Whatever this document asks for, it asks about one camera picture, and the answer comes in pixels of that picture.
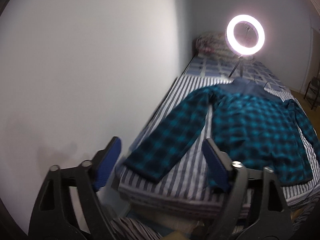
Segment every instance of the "blue checkered bed sheet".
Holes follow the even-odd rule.
[[[234,62],[223,62],[209,58],[194,57],[185,70],[186,75],[195,75],[202,77],[228,78]],[[238,67],[232,79],[240,76],[240,67]],[[289,91],[282,82],[261,62],[244,63],[243,78],[255,81],[257,84],[265,86],[267,89],[276,91]]]

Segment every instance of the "wooden floor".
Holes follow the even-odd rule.
[[[313,128],[316,130],[318,138],[320,138],[320,106],[314,107],[313,110],[311,110],[310,103],[307,100],[303,99],[302,94],[292,90],[291,90],[291,93],[299,101],[307,117],[311,121]]]

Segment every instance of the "striped bed sheet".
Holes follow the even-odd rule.
[[[206,57],[194,57],[189,63],[185,74],[206,77],[225,77],[227,78],[236,63],[213,60]],[[259,61],[244,62],[243,78],[255,81],[257,84],[277,91],[289,90],[265,65]],[[231,78],[240,76],[238,66]]]
[[[229,83],[223,78],[182,75],[174,83],[168,96],[163,101],[154,117],[142,130],[138,138],[131,145],[135,149],[165,118],[169,112],[182,101],[190,92],[201,87],[219,83]],[[283,101],[294,98],[287,91],[266,91],[279,96]],[[125,166],[121,166],[118,191],[131,203],[156,208],[176,215],[188,215],[192,218],[214,218],[220,211],[223,194],[214,193],[206,185],[207,163],[201,152],[201,145],[205,138],[210,137],[212,108],[209,107],[205,126],[201,135],[186,152],[183,158],[158,183],[149,182],[135,174]],[[313,171],[313,180],[303,185],[283,187],[284,196],[290,209],[298,209],[309,203],[320,191],[320,167],[311,145],[300,131],[306,154]],[[241,217],[246,217],[250,207],[252,190],[248,189]]]

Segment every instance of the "blue gripper pad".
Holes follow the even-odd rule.
[[[98,151],[92,159],[93,189],[104,187],[121,153],[121,140],[113,137],[104,150]]]
[[[223,166],[216,152],[211,147],[208,140],[204,140],[202,143],[202,152],[209,168],[209,179],[213,179],[217,184],[216,186],[221,188],[224,192],[227,192],[230,188],[228,183],[229,174]]]

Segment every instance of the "chair leg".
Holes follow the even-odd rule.
[[[318,92],[317,92],[317,95],[316,95],[315,101],[313,101],[313,104],[312,104],[312,106],[311,106],[311,110],[312,110],[312,109],[313,109],[313,107],[315,106],[316,101],[317,101],[317,99],[318,99],[318,96],[319,96],[319,88],[318,88]]]
[[[307,97],[307,93],[308,93],[308,90],[309,90],[310,84],[311,84],[311,81],[310,81],[310,82],[309,82],[309,84],[308,84],[307,91],[306,91],[306,93],[304,94],[303,99],[306,99],[306,97]]]

